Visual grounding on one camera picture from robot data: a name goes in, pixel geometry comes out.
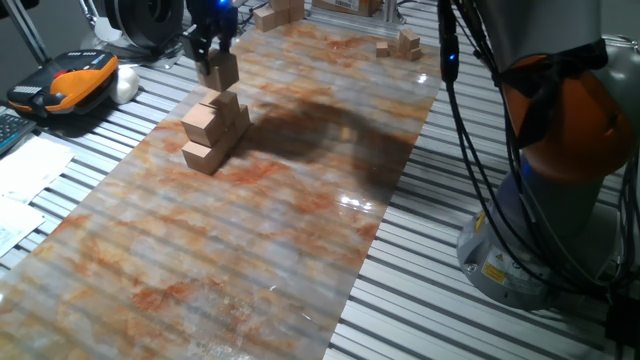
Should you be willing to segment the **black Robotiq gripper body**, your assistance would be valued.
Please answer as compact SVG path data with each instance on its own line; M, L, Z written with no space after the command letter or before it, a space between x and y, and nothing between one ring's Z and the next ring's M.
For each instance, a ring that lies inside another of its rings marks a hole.
M205 40L236 36L238 9L231 0L186 0L196 33Z

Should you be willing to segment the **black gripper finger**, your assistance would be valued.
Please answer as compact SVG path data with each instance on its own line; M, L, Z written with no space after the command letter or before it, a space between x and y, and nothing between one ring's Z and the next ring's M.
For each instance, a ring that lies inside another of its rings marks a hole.
M232 40L237 34L237 23L221 23L219 33L219 51L229 53Z
M209 48L212 33L209 26L191 25L181 34L181 42L185 55L199 66L199 72L205 76L210 74Z

